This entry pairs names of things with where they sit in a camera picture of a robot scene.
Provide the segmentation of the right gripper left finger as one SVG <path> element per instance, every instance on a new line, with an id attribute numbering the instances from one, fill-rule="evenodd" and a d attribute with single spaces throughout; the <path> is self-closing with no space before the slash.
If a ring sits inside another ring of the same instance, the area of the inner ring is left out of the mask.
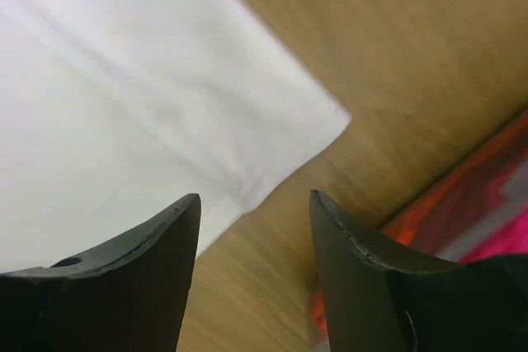
<path id="1" fill-rule="evenodd" d="M 3 351 L 174 351 L 196 260 L 200 196 L 55 265 L 1 275 Z"/>

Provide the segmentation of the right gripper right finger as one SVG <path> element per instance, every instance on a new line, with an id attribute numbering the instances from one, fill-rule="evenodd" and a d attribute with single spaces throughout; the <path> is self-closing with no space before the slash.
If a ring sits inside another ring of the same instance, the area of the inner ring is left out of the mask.
<path id="1" fill-rule="evenodd" d="M 331 350 L 526 350 L 525 255 L 467 265 L 429 256 L 319 190 L 309 212 Z"/>

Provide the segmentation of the white t shirt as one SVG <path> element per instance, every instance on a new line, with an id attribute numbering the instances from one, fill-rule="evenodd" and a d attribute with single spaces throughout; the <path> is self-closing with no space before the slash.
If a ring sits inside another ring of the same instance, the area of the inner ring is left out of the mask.
<path id="1" fill-rule="evenodd" d="M 1 269 L 189 193 L 203 252 L 350 120 L 241 0 L 1 0 Z"/>

